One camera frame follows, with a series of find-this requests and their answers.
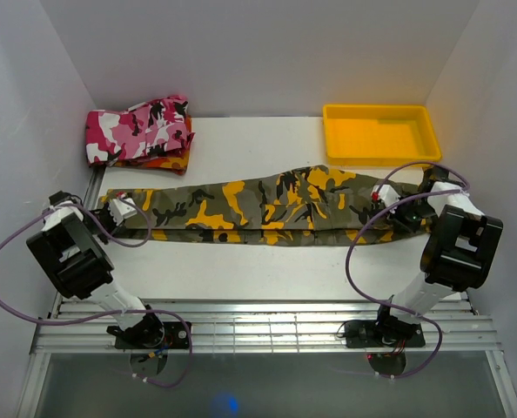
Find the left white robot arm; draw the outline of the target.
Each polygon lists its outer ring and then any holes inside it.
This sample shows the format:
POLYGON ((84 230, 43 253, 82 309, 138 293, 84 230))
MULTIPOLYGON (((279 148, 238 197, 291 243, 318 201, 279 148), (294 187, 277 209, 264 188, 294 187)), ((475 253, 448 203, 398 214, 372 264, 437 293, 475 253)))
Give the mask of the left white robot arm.
POLYGON ((141 299, 112 277, 114 266, 103 249, 125 221, 140 214, 133 198, 121 192, 100 209, 83 212, 82 200, 68 192, 50 196, 44 226, 26 241, 52 285, 65 298, 88 300, 116 321, 107 332, 134 348, 158 348, 165 327, 141 299))

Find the yellow plastic tray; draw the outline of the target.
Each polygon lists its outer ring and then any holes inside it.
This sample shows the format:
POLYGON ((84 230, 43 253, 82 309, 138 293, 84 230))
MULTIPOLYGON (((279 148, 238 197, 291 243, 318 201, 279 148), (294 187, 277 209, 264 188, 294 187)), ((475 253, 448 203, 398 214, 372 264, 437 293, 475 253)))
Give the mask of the yellow plastic tray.
POLYGON ((438 162, 439 141, 428 110, 413 104, 326 104, 326 158, 340 166, 438 162))

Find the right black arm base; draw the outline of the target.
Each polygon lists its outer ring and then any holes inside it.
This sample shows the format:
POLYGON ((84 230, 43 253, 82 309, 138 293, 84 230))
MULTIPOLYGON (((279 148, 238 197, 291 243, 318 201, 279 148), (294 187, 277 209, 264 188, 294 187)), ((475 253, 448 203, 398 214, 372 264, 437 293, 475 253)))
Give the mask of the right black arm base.
POLYGON ((426 345, 420 325, 398 322, 383 325, 380 320, 350 320, 344 324, 347 348, 380 348, 368 352, 367 360, 374 372, 399 376, 406 369, 406 349, 426 345))

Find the olive yellow camouflage trousers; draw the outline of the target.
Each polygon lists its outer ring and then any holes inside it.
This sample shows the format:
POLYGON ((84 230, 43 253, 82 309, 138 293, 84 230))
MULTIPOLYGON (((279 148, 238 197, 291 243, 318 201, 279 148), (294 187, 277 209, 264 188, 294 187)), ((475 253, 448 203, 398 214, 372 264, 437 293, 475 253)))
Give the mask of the olive yellow camouflage trousers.
POLYGON ((375 245, 413 232, 382 217, 373 200, 379 179, 325 165, 272 176, 168 189, 127 189, 141 209, 119 239, 268 246, 375 245))

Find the orange camouflage folded trousers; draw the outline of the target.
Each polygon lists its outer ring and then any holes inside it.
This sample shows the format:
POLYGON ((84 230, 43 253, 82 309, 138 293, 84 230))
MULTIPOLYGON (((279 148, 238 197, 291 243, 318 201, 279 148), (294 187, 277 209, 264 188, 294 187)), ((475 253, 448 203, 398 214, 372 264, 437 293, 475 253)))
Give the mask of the orange camouflage folded trousers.
POLYGON ((185 174, 189 165, 191 142, 194 138, 190 116, 185 120, 185 127, 189 132, 189 141, 188 145, 184 148, 168 151, 164 157, 152 158, 146 161, 118 161, 111 164, 111 166, 120 168, 166 170, 174 172, 177 175, 185 174))

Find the pink camouflage folded trousers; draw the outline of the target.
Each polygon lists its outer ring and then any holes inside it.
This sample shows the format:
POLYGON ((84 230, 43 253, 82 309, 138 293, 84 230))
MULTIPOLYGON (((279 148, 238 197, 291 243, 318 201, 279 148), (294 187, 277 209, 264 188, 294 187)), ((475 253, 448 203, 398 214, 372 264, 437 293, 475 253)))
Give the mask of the pink camouflage folded trousers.
POLYGON ((123 111, 90 111, 85 120, 85 152, 89 165, 146 161, 188 145, 184 96, 156 98, 123 111))

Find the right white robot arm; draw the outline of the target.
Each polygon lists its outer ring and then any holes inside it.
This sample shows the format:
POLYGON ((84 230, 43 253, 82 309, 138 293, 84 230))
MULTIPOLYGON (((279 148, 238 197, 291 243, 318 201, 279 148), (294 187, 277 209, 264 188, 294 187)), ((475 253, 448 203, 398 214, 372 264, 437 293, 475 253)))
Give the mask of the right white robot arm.
POLYGON ((503 223, 471 201, 467 183, 449 178, 440 166, 424 171, 417 193, 406 201, 390 185, 382 185, 373 200, 396 205, 386 216, 396 231, 419 233, 429 228, 420 257, 420 273, 400 293, 390 297, 373 323, 375 340, 384 345, 406 343, 421 336, 420 317, 448 296, 483 285, 494 260, 503 223))

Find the aluminium rail frame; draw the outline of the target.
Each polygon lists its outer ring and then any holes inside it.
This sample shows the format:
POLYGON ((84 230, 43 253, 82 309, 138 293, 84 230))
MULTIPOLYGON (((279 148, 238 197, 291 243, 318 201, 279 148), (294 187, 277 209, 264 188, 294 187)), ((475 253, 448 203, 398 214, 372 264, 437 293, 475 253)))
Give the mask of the aluminium rail frame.
POLYGON ((363 246, 346 280, 342 247, 213 246, 152 241, 106 247, 118 281, 192 324, 157 383, 125 365, 87 301, 58 299, 36 331, 22 417, 517 417, 517 395, 492 319, 465 294, 429 314, 415 375, 388 380, 349 348, 344 323, 370 320, 381 296, 418 272, 426 238, 363 246))

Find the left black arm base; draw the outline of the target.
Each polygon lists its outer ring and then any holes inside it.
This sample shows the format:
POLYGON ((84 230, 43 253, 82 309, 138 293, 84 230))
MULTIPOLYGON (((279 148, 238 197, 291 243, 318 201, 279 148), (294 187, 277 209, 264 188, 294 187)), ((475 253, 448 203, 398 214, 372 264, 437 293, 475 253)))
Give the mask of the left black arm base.
POLYGON ((163 321, 162 326, 156 331, 156 337, 150 338, 149 342, 142 342, 128 340, 126 332, 119 326, 108 326, 106 329, 106 332, 115 338, 114 348, 131 351, 131 371, 149 377, 156 377, 165 370, 170 350, 189 348, 187 332, 180 322, 163 321))

